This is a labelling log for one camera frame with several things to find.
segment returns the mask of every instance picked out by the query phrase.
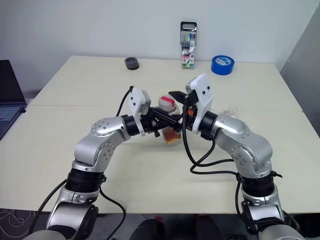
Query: table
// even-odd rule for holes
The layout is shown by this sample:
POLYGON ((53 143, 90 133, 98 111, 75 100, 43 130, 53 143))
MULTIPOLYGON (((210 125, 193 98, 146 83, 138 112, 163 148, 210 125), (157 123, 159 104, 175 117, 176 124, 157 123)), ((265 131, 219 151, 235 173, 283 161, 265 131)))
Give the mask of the table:
POLYGON ((156 105, 160 95, 185 92, 187 82, 205 73, 214 95, 212 109, 301 111, 274 64, 237 62, 232 74, 220 76, 207 61, 197 61, 195 69, 182 69, 178 60, 138 61, 137 70, 128 70, 124 58, 72 56, 32 104, 118 107, 129 86, 135 85, 156 105))

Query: floor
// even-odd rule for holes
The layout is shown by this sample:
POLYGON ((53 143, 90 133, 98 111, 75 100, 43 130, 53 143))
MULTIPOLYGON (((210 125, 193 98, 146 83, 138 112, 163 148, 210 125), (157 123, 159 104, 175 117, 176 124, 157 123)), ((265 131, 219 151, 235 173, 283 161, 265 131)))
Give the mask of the floor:
MULTIPOLYGON (((18 218, 27 218, 30 215, 30 211, 16 210, 14 214, 18 218)), ((31 218, 26 221, 26 223, 21 227, 13 227, 10 225, 9 216, 2 218, 6 213, 0 213, 0 229, 6 231, 9 235, 16 237, 20 236, 28 230, 31 223, 31 218)), ((43 230, 46 227, 46 221, 49 214, 43 213, 36 226, 35 231, 43 230)), ((183 232, 188 229, 192 224, 195 216, 192 214, 128 214, 121 228, 113 235, 114 240, 129 240, 130 236, 137 228, 137 226, 142 223, 145 219, 150 219, 154 217, 162 217, 163 223, 165 225, 165 230, 167 236, 172 236, 175 232, 183 232)), ((216 225, 220 228, 225 239, 228 239, 232 235, 247 235, 245 225, 243 222, 234 214, 214 214, 210 215, 214 220, 216 225)), ((96 220, 95 226, 89 240, 103 240, 113 231, 113 229, 118 225, 122 218, 121 214, 107 214, 103 217, 99 217, 96 220)), ((11 216, 11 223, 17 225, 18 222, 11 216)), ((18 238, 12 238, 0 231, 0 240, 20 240, 26 235, 18 238)), ((247 235, 248 240, 256 240, 256 236, 247 235)))

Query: power cord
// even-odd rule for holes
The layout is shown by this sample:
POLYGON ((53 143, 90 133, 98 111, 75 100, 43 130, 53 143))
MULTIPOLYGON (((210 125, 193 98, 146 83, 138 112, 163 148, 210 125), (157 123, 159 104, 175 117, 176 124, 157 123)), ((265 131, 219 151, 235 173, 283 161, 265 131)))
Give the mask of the power cord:
MULTIPOLYGON (((0 212, 0 215, 2 215, 2 214, 5 214, 5 215, 1 216, 0 220, 5 219, 6 217, 8 217, 9 225, 11 227, 14 227, 14 228, 19 228, 19 227, 24 226, 27 223, 27 221, 31 218, 31 215, 35 214, 35 212, 34 211, 30 211, 29 212, 29 216, 26 219, 24 219, 22 217, 17 217, 16 214, 15 214, 15 210, 13 210, 13 209, 12 210, 6 209, 6 210, 0 212), (13 224, 11 218, 13 218, 16 222, 18 222, 18 224, 13 224)), ((26 232, 24 232, 23 234, 21 234, 19 236, 13 236, 13 235, 10 235, 6 230, 4 230, 2 226, 0 226, 0 230, 6 236, 8 236, 9 238, 13 238, 13 239, 21 238, 21 237, 23 237, 24 235, 26 235, 29 232, 29 230, 27 230, 26 232)))
POLYGON ((285 211, 283 211, 283 214, 285 216, 287 216, 288 219, 290 220, 290 223, 288 223, 288 225, 291 226, 292 225, 291 223, 293 223, 295 225, 295 230, 298 233, 300 233, 300 225, 299 225, 299 223, 290 214, 286 213, 285 211))
POLYGON ((121 101, 121 103, 120 103, 119 109, 118 109, 118 111, 117 111, 117 113, 116 113, 116 115, 115 115, 116 117, 119 116, 119 114, 120 114, 120 112, 121 112, 121 109, 122 109, 122 106, 124 105, 124 102, 125 102, 127 96, 129 95, 129 93, 131 93, 131 91, 132 91, 133 88, 134 88, 134 86, 130 86, 130 87, 129 87, 129 90, 124 94, 124 96, 123 96, 123 98, 122 98, 122 101, 121 101))
POLYGON ((144 214, 141 214, 145 220, 148 220, 149 218, 147 218, 144 214))
POLYGON ((102 191, 101 186, 100 186, 100 194, 101 194, 105 199, 107 199, 108 201, 110 201, 110 202, 114 203, 115 205, 119 206, 119 208, 121 208, 122 213, 123 213, 122 219, 121 219, 120 223, 118 224, 118 226, 116 226, 116 228, 115 228, 115 229, 110 233, 110 235, 106 238, 106 240, 109 240, 109 239, 111 239, 111 237, 115 234, 115 232, 121 227, 122 223, 123 223, 123 222, 125 221, 125 219, 126 219, 127 213, 126 213, 125 208, 124 208, 119 202, 117 202, 117 201, 113 200, 112 198, 108 197, 108 196, 102 191))
POLYGON ((232 159, 223 159, 223 160, 218 160, 210 163, 201 163, 203 162, 215 149, 216 146, 216 141, 212 138, 212 146, 209 149, 209 151, 203 155, 198 161, 195 161, 195 159, 192 157, 192 154, 189 149, 188 145, 188 140, 187 140, 187 121, 188 121, 188 105, 183 104, 182 107, 182 140, 184 144, 184 148, 186 151, 186 154, 188 155, 190 161, 192 162, 192 167, 190 168, 190 172, 193 174, 198 174, 198 175, 211 175, 211 174, 232 174, 232 175, 237 175, 236 172, 234 171, 194 171, 195 167, 209 167, 209 166, 214 166, 217 164, 221 163, 227 163, 227 162, 233 162, 232 159))
POLYGON ((42 210, 44 209, 45 205, 48 203, 48 201, 50 200, 50 198, 56 193, 56 191, 58 191, 65 183, 67 182, 67 180, 63 180, 58 186, 56 186, 52 192, 50 192, 50 194, 45 198, 45 200, 43 201, 43 203, 40 205, 38 211, 36 212, 33 220, 32 220, 32 223, 30 225, 30 228, 29 228, 29 235, 33 233, 34 231, 34 228, 35 228, 35 225, 36 225, 36 222, 42 212, 42 210))

